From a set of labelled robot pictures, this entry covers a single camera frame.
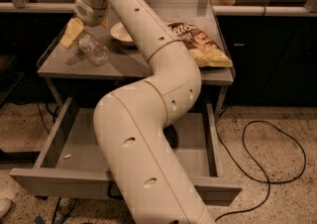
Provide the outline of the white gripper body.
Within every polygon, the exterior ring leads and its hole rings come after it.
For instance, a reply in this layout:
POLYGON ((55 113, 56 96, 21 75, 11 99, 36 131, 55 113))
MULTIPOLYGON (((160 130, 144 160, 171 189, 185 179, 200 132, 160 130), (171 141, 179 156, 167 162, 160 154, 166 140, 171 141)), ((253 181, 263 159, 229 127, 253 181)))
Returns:
POLYGON ((75 0, 76 17, 89 27, 100 25, 107 14, 107 9, 106 0, 75 0))

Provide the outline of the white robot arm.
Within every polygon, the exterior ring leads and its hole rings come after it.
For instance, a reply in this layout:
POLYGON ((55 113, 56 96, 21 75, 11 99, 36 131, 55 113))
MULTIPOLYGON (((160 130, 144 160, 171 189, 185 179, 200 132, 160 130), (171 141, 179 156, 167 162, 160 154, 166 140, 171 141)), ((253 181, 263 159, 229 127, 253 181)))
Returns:
POLYGON ((151 76, 98 102, 93 125, 105 161, 137 224, 215 224, 163 130, 195 103, 200 70, 190 52, 144 0, 76 0, 75 13, 95 27, 112 9, 151 76))

